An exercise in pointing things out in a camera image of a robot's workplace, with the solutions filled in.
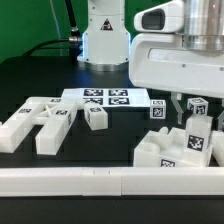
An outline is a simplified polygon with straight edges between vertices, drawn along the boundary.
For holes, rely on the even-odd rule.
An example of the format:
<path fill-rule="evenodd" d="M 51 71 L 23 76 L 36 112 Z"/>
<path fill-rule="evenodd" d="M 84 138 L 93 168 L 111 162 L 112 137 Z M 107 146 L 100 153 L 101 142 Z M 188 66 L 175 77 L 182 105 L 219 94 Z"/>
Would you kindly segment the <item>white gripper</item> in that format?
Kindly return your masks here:
<path fill-rule="evenodd" d="M 176 34 L 137 35 L 129 58 L 134 86 L 169 91 L 182 124 L 182 94 L 224 98 L 224 52 L 195 51 L 182 46 Z"/>

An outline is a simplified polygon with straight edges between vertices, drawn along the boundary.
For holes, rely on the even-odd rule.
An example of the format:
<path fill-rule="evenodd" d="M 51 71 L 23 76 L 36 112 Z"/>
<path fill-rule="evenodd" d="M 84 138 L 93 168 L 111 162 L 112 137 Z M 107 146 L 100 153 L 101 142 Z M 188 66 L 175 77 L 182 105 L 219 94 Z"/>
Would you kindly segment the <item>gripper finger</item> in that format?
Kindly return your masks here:
<path fill-rule="evenodd" d="M 224 98 L 221 100 L 222 112 L 217 118 L 217 130 L 222 131 L 224 129 Z"/>

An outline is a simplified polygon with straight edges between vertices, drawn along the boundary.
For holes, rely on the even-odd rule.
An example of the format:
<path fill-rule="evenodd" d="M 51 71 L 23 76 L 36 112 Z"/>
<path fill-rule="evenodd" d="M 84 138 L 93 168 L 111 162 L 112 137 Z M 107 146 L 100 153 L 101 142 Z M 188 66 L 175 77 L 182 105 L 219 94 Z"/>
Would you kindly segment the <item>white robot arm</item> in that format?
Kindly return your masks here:
<path fill-rule="evenodd" d="M 134 38 L 125 28 L 125 0 L 87 4 L 80 66 L 126 66 L 133 85 L 169 91 L 179 114 L 183 93 L 220 98 L 224 107 L 224 0 L 169 0 L 140 11 Z M 224 129 L 224 110 L 218 128 Z"/>

